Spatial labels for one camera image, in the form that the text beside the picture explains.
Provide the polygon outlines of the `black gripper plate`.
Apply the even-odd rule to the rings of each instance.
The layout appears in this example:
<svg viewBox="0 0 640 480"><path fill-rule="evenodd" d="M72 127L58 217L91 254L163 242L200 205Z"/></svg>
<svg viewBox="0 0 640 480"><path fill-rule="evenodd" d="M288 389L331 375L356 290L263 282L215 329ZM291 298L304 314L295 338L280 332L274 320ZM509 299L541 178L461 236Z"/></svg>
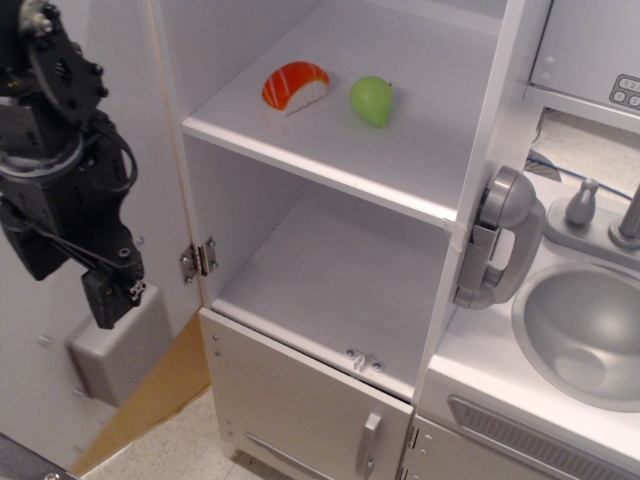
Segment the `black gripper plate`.
<svg viewBox="0 0 640 480"><path fill-rule="evenodd" d="M109 139L77 141L51 164L5 156L1 161L1 227L27 272L42 281L66 261L81 277L99 328L112 330L141 301L140 252L120 209L137 170Z"/></svg>

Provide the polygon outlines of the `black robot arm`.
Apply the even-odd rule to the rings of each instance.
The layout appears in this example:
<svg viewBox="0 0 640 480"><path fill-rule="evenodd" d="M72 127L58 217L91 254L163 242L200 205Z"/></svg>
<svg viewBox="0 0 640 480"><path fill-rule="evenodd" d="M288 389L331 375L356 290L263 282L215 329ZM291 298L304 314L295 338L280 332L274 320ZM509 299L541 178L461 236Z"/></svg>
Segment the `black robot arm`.
<svg viewBox="0 0 640 480"><path fill-rule="evenodd" d="M141 302L144 266L120 210L135 157L99 109L103 68L48 1L1 5L1 227L30 275L81 264L92 315L112 329Z"/></svg>

